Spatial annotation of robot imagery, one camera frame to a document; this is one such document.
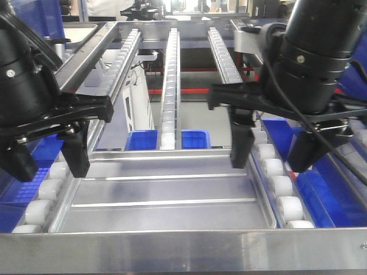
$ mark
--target white roller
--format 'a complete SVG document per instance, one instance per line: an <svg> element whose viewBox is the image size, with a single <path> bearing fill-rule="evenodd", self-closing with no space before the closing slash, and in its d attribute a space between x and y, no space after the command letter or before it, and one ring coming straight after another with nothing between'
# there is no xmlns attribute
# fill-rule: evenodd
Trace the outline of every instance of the white roller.
<svg viewBox="0 0 367 275"><path fill-rule="evenodd" d="M297 197L283 196L277 200L280 214L286 222L301 220L303 218L302 204Z"/></svg>
<svg viewBox="0 0 367 275"><path fill-rule="evenodd" d="M62 179L46 179L44 180L40 188L38 189L39 199L50 199L55 201L57 194L60 192L61 186L63 185Z"/></svg>
<svg viewBox="0 0 367 275"><path fill-rule="evenodd" d="M275 149L272 144L258 144L256 150L259 153L260 159L275 158Z"/></svg>
<svg viewBox="0 0 367 275"><path fill-rule="evenodd" d="M55 162L50 167L50 179L66 179L69 173L69 167L66 162Z"/></svg>
<svg viewBox="0 0 367 275"><path fill-rule="evenodd" d="M25 222L29 225L44 225L52 204L48 199L31 201L25 210Z"/></svg>
<svg viewBox="0 0 367 275"><path fill-rule="evenodd" d="M174 133L163 133L161 136L161 150L172 150L174 149L175 140Z"/></svg>
<svg viewBox="0 0 367 275"><path fill-rule="evenodd" d="M265 131L252 131L255 137L255 144L268 143L268 135Z"/></svg>
<svg viewBox="0 0 367 275"><path fill-rule="evenodd" d="M293 195L293 184L288 176L272 176L270 185L276 197Z"/></svg>
<svg viewBox="0 0 367 275"><path fill-rule="evenodd" d="M359 130L356 133L356 137L364 144L364 146L367 146L367 130Z"/></svg>
<svg viewBox="0 0 367 275"><path fill-rule="evenodd" d="M315 226L310 221L290 221L287 223L287 228L315 228Z"/></svg>
<svg viewBox="0 0 367 275"><path fill-rule="evenodd" d="M262 165L268 176L283 175L283 163L280 159L264 159Z"/></svg>
<svg viewBox="0 0 367 275"><path fill-rule="evenodd" d="M39 233L41 227L39 225L18 225L13 229L13 233Z"/></svg>

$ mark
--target stainless steel tray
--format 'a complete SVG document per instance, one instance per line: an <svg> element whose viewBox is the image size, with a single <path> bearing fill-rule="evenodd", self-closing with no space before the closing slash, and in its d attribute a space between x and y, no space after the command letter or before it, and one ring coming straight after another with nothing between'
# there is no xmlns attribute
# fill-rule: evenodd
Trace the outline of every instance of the stainless steel tray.
<svg viewBox="0 0 367 275"><path fill-rule="evenodd" d="M245 230L276 226L261 183L227 150L103 152L74 180L50 232Z"/></svg>

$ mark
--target metal surface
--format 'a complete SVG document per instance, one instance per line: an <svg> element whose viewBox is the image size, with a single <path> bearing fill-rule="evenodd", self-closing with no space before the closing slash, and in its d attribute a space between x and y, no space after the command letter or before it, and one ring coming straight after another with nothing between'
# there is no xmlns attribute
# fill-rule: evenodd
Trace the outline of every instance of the metal surface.
<svg viewBox="0 0 367 275"><path fill-rule="evenodd" d="M86 0L77 0L78 1L78 10L79 10L79 21L80 22L88 22L88 7Z"/></svg>
<svg viewBox="0 0 367 275"><path fill-rule="evenodd" d="M165 49L170 29L176 28L180 34L181 49L210 48L208 30L215 27L227 47L233 47L233 30L229 19L207 21L131 21L119 22L121 37L127 37L131 29L142 32L140 49Z"/></svg>
<svg viewBox="0 0 367 275"><path fill-rule="evenodd" d="M229 151L94 153L68 194L57 232L244 230L274 228L261 183L234 170Z"/></svg>
<svg viewBox="0 0 367 275"><path fill-rule="evenodd" d="M348 269L342 274L355 275L367 269L364 242L364 229L2 234L7 250L0 254L0 273Z"/></svg>
<svg viewBox="0 0 367 275"><path fill-rule="evenodd" d="M62 92L75 93L111 42L118 36L116 22L107 22L55 74Z"/></svg>

